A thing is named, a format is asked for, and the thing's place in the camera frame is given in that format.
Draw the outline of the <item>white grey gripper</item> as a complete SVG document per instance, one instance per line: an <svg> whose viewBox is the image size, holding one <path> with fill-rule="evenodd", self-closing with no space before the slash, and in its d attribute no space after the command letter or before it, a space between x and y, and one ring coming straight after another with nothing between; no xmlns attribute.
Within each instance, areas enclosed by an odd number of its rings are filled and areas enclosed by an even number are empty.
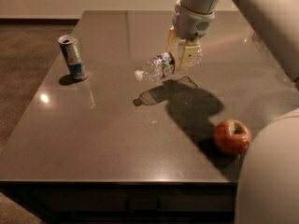
<svg viewBox="0 0 299 224"><path fill-rule="evenodd" d="M178 37L194 40L205 36L214 18L215 12L209 14L193 12L183 6L180 0L177 0L172 15L173 26L169 28L166 47L169 52L177 51L178 70L193 67L202 60L202 49L199 42L179 42Z"/></svg>

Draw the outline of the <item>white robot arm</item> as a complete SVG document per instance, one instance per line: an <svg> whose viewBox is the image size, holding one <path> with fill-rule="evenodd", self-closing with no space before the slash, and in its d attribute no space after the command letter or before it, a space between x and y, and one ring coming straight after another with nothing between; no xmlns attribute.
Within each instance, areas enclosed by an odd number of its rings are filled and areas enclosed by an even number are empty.
<svg viewBox="0 0 299 224"><path fill-rule="evenodd" d="M178 0L175 34L196 38L212 21L219 0ZM263 104L282 94L284 77L299 78L299 0L232 0L280 66L280 74L258 79ZM247 151L240 170L235 224L299 224L299 121L294 109L264 126Z"/></svg>

